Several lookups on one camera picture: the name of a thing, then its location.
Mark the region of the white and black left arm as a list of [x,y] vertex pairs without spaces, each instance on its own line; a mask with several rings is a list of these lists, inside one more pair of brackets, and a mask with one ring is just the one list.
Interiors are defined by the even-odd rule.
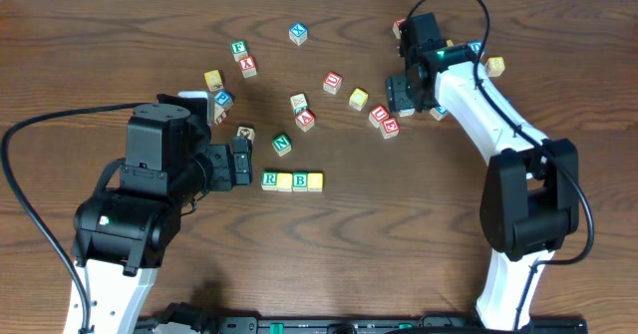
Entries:
[[104,168],[74,217],[83,286],[71,292],[65,332],[133,332],[183,209],[212,191],[251,184],[251,142],[211,141],[216,108],[208,92],[134,107],[125,157]]

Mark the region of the green B block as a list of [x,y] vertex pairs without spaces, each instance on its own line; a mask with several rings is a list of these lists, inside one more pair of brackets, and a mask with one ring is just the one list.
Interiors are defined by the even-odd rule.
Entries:
[[294,172],[292,174],[292,190],[307,191],[308,190],[308,173]]

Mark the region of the yellow block with O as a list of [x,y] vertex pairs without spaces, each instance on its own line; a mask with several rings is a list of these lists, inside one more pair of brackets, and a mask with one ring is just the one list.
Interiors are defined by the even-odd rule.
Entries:
[[289,192],[293,186],[293,174],[289,172],[279,172],[276,177],[276,187],[278,191]]

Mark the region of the blue T block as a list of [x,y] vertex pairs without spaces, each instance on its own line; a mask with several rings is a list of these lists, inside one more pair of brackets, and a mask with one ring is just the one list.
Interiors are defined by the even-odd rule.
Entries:
[[399,110],[399,117],[409,117],[412,116],[415,112],[414,108],[402,109]]

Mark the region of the green R block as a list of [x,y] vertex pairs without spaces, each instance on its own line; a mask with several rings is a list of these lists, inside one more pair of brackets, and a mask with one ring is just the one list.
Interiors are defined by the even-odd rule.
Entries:
[[278,176],[278,173],[276,171],[265,170],[261,176],[262,189],[277,191],[277,176]]

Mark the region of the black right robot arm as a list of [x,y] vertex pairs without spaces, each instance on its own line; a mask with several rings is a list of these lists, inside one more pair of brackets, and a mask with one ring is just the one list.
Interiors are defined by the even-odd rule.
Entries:
[[452,115],[487,165],[479,220],[491,257],[478,318],[486,329],[523,329],[546,262],[578,227],[577,150],[516,112],[479,62],[478,42],[448,45],[432,13],[397,21],[394,33],[406,71],[386,81],[390,111]]

